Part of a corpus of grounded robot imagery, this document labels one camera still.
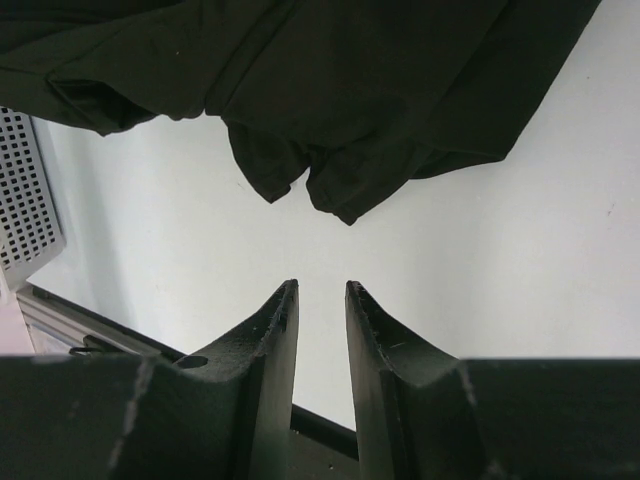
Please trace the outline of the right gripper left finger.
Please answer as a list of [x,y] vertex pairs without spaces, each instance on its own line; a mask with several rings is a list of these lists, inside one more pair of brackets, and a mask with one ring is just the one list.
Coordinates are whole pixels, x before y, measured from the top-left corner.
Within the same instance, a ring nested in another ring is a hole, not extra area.
[[5,479],[282,479],[298,284],[169,362],[81,352],[1,361]]

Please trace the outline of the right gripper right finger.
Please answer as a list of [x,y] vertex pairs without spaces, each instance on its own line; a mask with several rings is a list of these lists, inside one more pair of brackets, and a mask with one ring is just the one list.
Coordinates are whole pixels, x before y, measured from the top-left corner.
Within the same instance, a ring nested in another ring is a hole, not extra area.
[[459,359],[346,286],[365,479],[635,479],[635,359]]

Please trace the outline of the white plastic laundry basket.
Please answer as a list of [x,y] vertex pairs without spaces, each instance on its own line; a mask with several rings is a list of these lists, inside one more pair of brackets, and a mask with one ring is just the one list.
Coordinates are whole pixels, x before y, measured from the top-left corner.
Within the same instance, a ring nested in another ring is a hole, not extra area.
[[66,246],[31,118],[1,109],[1,301]]

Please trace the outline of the black printed t shirt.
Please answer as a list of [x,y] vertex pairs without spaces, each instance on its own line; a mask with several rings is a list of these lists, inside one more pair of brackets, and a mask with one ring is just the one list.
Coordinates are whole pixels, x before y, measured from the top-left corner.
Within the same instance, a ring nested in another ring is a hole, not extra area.
[[413,179],[502,161],[594,1],[5,1],[1,103],[120,133],[227,127],[266,201],[346,224]]

